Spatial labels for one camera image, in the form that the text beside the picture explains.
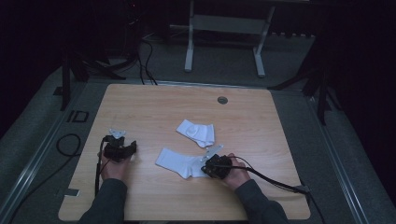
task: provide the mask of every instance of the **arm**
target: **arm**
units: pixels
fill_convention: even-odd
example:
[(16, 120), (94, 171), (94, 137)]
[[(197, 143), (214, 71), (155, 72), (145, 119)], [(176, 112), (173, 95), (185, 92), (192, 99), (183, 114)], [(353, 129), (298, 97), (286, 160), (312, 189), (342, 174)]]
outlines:
[(91, 208), (78, 223), (123, 223), (127, 186), (124, 176), (131, 158), (124, 161), (109, 161), (102, 156), (104, 180)]
[[(229, 157), (233, 166), (243, 166), (245, 164), (238, 162), (234, 154)], [(269, 201), (262, 193), (256, 181), (250, 178), (248, 171), (241, 169), (232, 169), (223, 181), (235, 192), (244, 205), (247, 218), (252, 223), (289, 223), (282, 206), (275, 202)]]

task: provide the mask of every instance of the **round hole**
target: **round hole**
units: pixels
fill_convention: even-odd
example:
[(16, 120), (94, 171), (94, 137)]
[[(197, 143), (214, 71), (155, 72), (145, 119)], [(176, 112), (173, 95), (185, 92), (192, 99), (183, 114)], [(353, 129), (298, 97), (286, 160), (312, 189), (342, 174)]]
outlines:
[(219, 102), (219, 104), (225, 105), (225, 104), (228, 103), (228, 99), (227, 99), (227, 97), (225, 97), (225, 96), (220, 96), (220, 97), (218, 98), (218, 102)]

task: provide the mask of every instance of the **sleeve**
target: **sleeve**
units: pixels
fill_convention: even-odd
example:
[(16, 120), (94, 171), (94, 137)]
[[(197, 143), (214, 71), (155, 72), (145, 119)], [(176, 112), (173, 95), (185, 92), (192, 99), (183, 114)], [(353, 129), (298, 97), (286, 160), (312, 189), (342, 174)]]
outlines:
[(269, 201), (253, 179), (235, 190), (242, 205), (244, 205), (250, 224), (284, 224), (289, 223), (282, 206)]
[(126, 185), (118, 179), (106, 179), (91, 208), (78, 223), (123, 223)]

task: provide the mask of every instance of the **gray carpet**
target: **gray carpet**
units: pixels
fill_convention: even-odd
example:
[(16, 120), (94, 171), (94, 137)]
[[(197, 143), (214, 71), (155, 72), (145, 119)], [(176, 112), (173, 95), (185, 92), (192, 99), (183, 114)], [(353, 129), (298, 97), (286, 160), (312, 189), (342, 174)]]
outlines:
[[(186, 46), (153, 41), (150, 43), (154, 51), (148, 69), (162, 83), (175, 81), (265, 88), (295, 75), (312, 44), (312, 39), (270, 36), (262, 54), (267, 72), (265, 78), (256, 76), (251, 49), (210, 48), (197, 44), (193, 71), (186, 74), (183, 71)], [(143, 45), (141, 51), (142, 58), (148, 56), (149, 46)], [(120, 75), (128, 77), (124, 82), (140, 82), (137, 66), (120, 72)], [(102, 76), (92, 76), (87, 84), (74, 82), (73, 93), (77, 100), (72, 102), (65, 112), (61, 112), (61, 97), (52, 95), (55, 87), (61, 85), (60, 71), (48, 78), (21, 117), (1, 139), (1, 202), (4, 202), (12, 191), (25, 164), (40, 148), (43, 140), (47, 139), (48, 131), (52, 130), (52, 124), (56, 123), (56, 120), (61, 121), (59, 129), (54, 129), (54, 137), (49, 141), (49, 153), (29, 190), (67, 160), (55, 147), (61, 136), (76, 133), (81, 137), (81, 148), (83, 147), (104, 90), (107, 84), (112, 82), (115, 81)], [(300, 82), (284, 91), (273, 91), (297, 171), (305, 184), (312, 189), (327, 223), (355, 223), (344, 189), (326, 150), (322, 127), (312, 115), (309, 101), (299, 92), (303, 85), (304, 82)], [(67, 122), (72, 110), (89, 112), (87, 122)], [(332, 108), (326, 112), (326, 121), (326, 130), (359, 196), (368, 222), (394, 223), (395, 208), (380, 185), (359, 139), (343, 112)], [(76, 146), (77, 140), (73, 137), (65, 138), (61, 143), (61, 149), (67, 153), (73, 153)], [(78, 158), (72, 159), (57, 175), (33, 193), (23, 203), (13, 223), (63, 223), (57, 218), (57, 214), (64, 190), (68, 187), (77, 162)], [(313, 204), (310, 207), (311, 218), (291, 223), (320, 223), (317, 210)]]

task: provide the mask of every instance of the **table top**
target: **table top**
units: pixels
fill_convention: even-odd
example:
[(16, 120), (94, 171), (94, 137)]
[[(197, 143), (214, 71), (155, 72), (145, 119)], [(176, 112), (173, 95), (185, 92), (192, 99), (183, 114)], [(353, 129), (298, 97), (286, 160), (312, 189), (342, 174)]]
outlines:
[[(228, 103), (218, 102), (220, 96)], [(257, 171), (276, 181), (299, 186), (288, 142), (276, 107), (267, 90), (109, 85), (73, 175), (70, 189), (77, 197), (64, 197), (61, 220), (78, 220), (94, 199), (94, 177), (102, 138), (110, 128), (125, 130), (125, 145), (136, 140), (128, 177), (125, 220), (246, 220), (242, 204), (220, 180), (183, 179), (155, 164), (164, 147), (201, 156), (205, 149), (176, 132), (188, 119), (213, 124), (220, 156), (234, 153)], [(254, 174), (263, 193), (279, 202), (289, 219), (307, 219), (305, 196), (279, 189)]]

